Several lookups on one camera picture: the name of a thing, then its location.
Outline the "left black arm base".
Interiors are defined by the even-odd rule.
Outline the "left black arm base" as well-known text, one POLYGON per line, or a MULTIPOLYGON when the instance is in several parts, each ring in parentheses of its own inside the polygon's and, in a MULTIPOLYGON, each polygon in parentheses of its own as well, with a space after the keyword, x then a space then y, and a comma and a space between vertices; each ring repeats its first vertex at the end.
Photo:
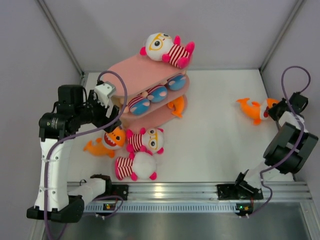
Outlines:
POLYGON ((114 185, 108 175, 92 175, 85 187, 89 187, 92 201, 106 200, 109 199, 109 196, 112 200, 126 201, 128 197, 129 186, 127 184, 114 185))

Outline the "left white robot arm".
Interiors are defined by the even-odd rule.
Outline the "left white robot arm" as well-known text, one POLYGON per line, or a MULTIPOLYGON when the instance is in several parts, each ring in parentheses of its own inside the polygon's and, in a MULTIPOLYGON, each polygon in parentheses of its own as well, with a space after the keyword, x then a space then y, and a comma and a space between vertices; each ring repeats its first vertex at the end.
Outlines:
POLYGON ((92 124, 107 133, 121 125, 119 107, 110 100, 116 88, 111 83, 97 85, 89 92, 81 85, 62 85, 53 109, 39 120, 41 177, 34 205, 27 209, 29 219, 77 223, 85 207, 95 198, 113 194, 109 176, 94 174, 68 191, 68 167, 73 141, 82 125, 92 124))

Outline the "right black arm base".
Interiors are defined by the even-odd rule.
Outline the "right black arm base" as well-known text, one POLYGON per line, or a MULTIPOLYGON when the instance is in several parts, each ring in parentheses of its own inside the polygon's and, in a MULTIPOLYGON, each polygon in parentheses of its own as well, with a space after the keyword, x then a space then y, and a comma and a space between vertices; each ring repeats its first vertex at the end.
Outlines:
POLYGON ((245 180, 245 173, 240 172, 234 183, 218 184, 217 199, 226 200, 262 200, 264 198, 262 190, 248 184, 245 180))

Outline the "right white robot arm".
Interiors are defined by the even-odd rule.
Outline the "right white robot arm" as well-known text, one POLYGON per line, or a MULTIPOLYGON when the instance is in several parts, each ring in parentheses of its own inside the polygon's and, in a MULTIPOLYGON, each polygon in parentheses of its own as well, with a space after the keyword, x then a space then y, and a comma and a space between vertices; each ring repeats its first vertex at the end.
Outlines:
POLYGON ((319 138, 305 127, 302 111, 308 98, 295 92, 289 100, 268 98, 259 103, 248 103, 248 98, 238 99, 242 112, 258 126, 268 119, 274 120, 279 130, 263 154, 263 161, 256 167, 240 173, 233 186, 240 199, 254 197, 265 182, 301 170, 319 138))

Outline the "white glasses plush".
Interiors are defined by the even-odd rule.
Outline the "white glasses plush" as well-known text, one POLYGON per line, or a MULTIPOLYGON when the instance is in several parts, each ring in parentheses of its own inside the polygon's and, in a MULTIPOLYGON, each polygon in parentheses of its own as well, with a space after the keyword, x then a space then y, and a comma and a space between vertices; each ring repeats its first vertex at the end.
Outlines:
POLYGON ((182 45, 179 35, 172 38, 166 33, 157 32, 146 39, 139 54, 153 61, 168 63, 176 68, 184 69, 191 61, 195 46, 193 41, 182 45))

